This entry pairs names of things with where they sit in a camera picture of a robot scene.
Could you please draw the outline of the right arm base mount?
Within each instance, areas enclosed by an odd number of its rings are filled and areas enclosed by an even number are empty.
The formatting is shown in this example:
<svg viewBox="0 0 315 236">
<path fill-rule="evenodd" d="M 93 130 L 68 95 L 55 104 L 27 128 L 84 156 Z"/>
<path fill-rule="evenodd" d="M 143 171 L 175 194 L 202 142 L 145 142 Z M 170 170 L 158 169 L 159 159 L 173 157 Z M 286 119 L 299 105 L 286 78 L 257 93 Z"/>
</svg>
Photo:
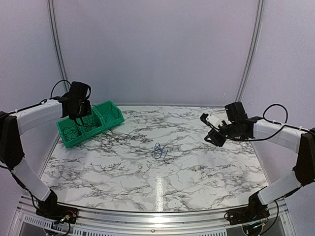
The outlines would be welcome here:
<svg viewBox="0 0 315 236">
<path fill-rule="evenodd" d="M 267 205 L 261 203 L 258 192 L 256 192 L 249 197 L 247 206 L 229 209 L 224 218 L 229 221 L 230 225 L 237 225 L 265 219 L 269 216 Z"/>
</svg>

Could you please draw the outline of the left green bin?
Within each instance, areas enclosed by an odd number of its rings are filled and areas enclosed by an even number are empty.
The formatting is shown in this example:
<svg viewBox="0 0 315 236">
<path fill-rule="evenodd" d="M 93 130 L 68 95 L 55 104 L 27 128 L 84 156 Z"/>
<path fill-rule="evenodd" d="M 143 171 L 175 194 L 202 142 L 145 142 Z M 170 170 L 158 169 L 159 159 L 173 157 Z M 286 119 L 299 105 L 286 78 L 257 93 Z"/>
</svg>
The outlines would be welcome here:
<svg viewBox="0 0 315 236">
<path fill-rule="evenodd" d="M 82 130 L 76 125 L 73 120 L 64 118 L 57 122 L 57 128 L 59 130 L 61 139 L 66 148 L 70 148 L 74 145 L 85 140 L 85 135 Z"/>
</svg>

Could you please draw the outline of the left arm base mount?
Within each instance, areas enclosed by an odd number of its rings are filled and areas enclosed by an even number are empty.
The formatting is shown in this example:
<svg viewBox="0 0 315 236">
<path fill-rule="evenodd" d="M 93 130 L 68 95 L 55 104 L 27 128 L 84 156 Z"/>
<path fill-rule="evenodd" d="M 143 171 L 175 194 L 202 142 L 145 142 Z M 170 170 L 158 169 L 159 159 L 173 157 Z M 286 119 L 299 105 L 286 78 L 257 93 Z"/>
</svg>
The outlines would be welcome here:
<svg viewBox="0 0 315 236">
<path fill-rule="evenodd" d="M 75 224 L 78 208 L 58 204 L 58 197 L 54 191 L 50 191 L 44 201 L 37 200 L 36 214 L 55 221 L 55 224 Z"/>
</svg>

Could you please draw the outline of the right corner aluminium post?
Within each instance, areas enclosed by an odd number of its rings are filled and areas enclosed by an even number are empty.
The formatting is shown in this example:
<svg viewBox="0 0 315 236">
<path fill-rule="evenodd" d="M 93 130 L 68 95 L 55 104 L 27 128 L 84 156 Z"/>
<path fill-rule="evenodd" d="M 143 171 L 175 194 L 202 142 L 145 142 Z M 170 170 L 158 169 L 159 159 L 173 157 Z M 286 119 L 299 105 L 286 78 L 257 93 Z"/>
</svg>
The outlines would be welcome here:
<svg viewBox="0 0 315 236">
<path fill-rule="evenodd" d="M 259 43 L 259 37 L 261 34 L 262 24 L 263 24 L 263 14 L 264 14 L 264 7 L 265 7 L 265 1 L 259 0 L 257 2 L 257 8 L 256 8 L 256 15 L 255 15 L 255 21 L 253 25 L 253 31 L 252 31 L 252 37 L 250 41 L 250 47 L 247 54 L 246 63 L 244 66 L 244 70 L 242 73 L 241 81 L 237 90 L 237 94 L 235 97 L 235 102 L 239 102 L 242 100 L 245 94 L 246 85 L 249 81 L 251 68 L 253 64 L 253 59 L 255 56 L 255 53 L 257 51 L 258 43 Z"/>
</svg>

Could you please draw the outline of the middle green bin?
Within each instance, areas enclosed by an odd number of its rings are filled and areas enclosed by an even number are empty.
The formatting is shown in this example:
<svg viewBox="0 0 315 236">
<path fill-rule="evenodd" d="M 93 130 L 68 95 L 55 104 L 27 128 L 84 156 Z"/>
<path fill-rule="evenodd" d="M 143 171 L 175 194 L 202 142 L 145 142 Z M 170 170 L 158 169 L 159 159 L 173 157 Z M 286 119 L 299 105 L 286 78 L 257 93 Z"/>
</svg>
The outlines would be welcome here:
<svg viewBox="0 0 315 236">
<path fill-rule="evenodd" d="M 76 125 L 82 130 L 86 138 L 91 138 L 105 130 L 100 113 L 92 107 L 92 114 L 75 120 Z"/>
</svg>

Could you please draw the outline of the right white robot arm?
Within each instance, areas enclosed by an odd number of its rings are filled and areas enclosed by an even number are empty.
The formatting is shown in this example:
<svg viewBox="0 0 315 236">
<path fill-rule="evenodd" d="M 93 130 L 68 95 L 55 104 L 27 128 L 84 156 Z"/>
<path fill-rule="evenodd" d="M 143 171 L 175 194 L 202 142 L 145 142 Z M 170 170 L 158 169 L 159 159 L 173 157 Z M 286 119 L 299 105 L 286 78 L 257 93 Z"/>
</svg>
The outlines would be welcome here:
<svg viewBox="0 0 315 236">
<path fill-rule="evenodd" d="M 203 113 L 200 120 L 210 131 L 204 140 L 222 147 L 226 141 L 250 143 L 270 181 L 269 185 L 249 197 L 244 209 L 248 220 L 255 220 L 263 207 L 280 198 L 286 198 L 315 181 L 315 130 L 271 120 L 264 112 L 249 117 L 242 102 L 224 107 L 226 119 Z"/>
</svg>

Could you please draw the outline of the aluminium front rail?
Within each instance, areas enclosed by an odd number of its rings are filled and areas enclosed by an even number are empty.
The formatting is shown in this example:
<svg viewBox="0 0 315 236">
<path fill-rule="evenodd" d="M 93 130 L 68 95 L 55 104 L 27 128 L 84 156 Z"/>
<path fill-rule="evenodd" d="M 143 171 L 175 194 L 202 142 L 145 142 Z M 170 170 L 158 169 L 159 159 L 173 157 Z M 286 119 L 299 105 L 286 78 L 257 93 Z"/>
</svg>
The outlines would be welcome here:
<svg viewBox="0 0 315 236">
<path fill-rule="evenodd" d="M 8 235 L 45 236 L 248 236 L 261 229 L 263 236 L 294 236 L 285 201 L 270 204 L 268 217 L 231 225 L 226 208 L 191 212 L 114 211 L 64 204 L 77 209 L 76 222 L 54 224 L 36 215 L 32 200 L 22 195 Z"/>
</svg>

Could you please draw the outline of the left corner aluminium post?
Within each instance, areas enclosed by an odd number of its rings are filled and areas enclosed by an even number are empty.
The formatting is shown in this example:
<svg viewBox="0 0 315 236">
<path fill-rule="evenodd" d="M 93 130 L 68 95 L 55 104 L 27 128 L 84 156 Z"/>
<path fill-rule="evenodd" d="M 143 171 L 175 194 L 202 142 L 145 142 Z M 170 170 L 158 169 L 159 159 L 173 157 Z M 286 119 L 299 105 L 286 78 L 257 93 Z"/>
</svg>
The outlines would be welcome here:
<svg viewBox="0 0 315 236">
<path fill-rule="evenodd" d="M 50 22 L 50 28 L 51 28 L 51 33 L 52 33 L 52 40 L 53 40 L 53 45 L 55 49 L 57 65 L 58 65 L 58 69 L 61 76 L 61 79 L 60 79 L 61 82 L 57 82 L 57 85 L 62 83 L 65 92 L 69 92 L 71 83 L 68 79 L 67 71 L 65 68 L 64 61 L 63 61 L 61 44 L 60 44 L 60 39 L 59 39 L 59 34 L 58 34 L 57 18 L 56 18 L 54 1 L 47 0 L 47 6 L 48 6 L 48 17 L 49 17 L 49 22 Z"/>
</svg>

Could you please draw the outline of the corner aluminium post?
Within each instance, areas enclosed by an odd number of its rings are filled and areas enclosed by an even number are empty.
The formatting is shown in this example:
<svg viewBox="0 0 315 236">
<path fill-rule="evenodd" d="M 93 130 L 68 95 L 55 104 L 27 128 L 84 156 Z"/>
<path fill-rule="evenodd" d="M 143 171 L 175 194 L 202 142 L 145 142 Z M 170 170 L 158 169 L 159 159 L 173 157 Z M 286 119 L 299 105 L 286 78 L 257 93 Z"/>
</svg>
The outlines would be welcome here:
<svg viewBox="0 0 315 236">
<path fill-rule="evenodd" d="M 247 54 L 246 63 L 244 66 L 244 70 L 242 73 L 241 81 L 237 90 L 237 94 L 235 97 L 235 102 L 239 102 L 242 100 L 245 94 L 246 85 L 249 81 L 251 68 L 253 64 L 253 59 L 255 56 L 255 53 L 257 51 L 258 43 L 259 43 L 259 37 L 261 34 L 262 24 L 263 24 L 263 14 L 264 14 L 264 7 L 265 7 L 265 1 L 259 0 L 257 2 L 257 8 L 256 8 L 256 15 L 255 15 L 255 21 L 253 25 L 253 31 L 252 31 L 252 37 L 250 41 L 250 47 Z"/>
<path fill-rule="evenodd" d="M 53 45 L 55 49 L 57 65 L 58 65 L 58 69 L 61 76 L 61 79 L 60 79 L 61 82 L 57 82 L 57 85 L 62 83 L 65 92 L 69 92 L 71 83 L 68 79 L 67 71 L 65 68 L 64 61 L 63 61 L 61 44 L 60 44 L 60 39 L 59 39 L 59 34 L 58 34 L 57 18 L 56 18 L 54 1 L 47 0 L 47 6 L 48 6 L 48 17 L 49 17 L 49 22 L 50 22 L 50 28 L 51 28 L 51 33 L 52 33 L 52 40 L 53 40 Z"/>
</svg>

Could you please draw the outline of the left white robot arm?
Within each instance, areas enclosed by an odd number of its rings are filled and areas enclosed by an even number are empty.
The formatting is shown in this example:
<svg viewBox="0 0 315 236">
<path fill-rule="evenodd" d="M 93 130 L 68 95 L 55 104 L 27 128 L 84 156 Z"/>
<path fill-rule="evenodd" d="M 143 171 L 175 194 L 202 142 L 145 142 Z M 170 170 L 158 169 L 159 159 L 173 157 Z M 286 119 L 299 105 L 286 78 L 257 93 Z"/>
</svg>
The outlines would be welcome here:
<svg viewBox="0 0 315 236">
<path fill-rule="evenodd" d="M 37 104 L 0 113 L 0 161 L 10 171 L 15 181 L 38 202 L 38 210 L 57 219 L 62 215 L 58 197 L 39 177 L 27 161 L 32 148 L 25 148 L 24 135 L 50 121 L 69 118 L 82 120 L 92 113 L 89 101 L 91 86 L 74 81 L 68 92 L 60 96 L 51 95 Z"/>
</svg>

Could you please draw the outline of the right green bin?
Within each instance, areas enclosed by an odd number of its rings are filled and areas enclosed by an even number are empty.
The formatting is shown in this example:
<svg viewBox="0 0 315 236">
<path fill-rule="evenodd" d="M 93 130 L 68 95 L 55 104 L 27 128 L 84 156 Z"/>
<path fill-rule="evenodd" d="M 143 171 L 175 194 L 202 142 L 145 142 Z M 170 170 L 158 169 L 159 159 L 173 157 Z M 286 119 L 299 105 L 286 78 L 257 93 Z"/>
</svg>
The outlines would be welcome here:
<svg viewBox="0 0 315 236">
<path fill-rule="evenodd" d="M 93 107 L 100 113 L 105 130 L 118 126 L 125 121 L 121 110 L 110 100 Z"/>
</svg>

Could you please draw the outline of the green bin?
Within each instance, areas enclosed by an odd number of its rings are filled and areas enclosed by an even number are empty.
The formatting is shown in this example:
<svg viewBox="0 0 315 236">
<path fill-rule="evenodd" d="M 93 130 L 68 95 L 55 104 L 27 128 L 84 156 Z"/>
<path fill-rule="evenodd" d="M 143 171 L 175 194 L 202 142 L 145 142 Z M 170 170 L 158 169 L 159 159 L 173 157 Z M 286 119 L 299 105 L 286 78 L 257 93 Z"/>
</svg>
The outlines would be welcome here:
<svg viewBox="0 0 315 236">
<path fill-rule="evenodd" d="M 82 130 L 86 138 L 91 138 L 105 130 L 100 113 L 92 107 L 92 114 L 75 120 L 76 125 Z"/>
<path fill-rule="evenodd" d="M 73 120 L 64 118 L 57 122 L 57 128 L 59 130 L 61 139 L 66 148 L 70 148 L 74 145 L 85 140 L 85 135 L 82 130 L 76 125 Z"/>
<path fill-rule="evenodd" d="M 105 130 L 118 126 L 125 121 L 121 110 L 110 100 L 93 107 L 100 113 Z"/>
</svg>

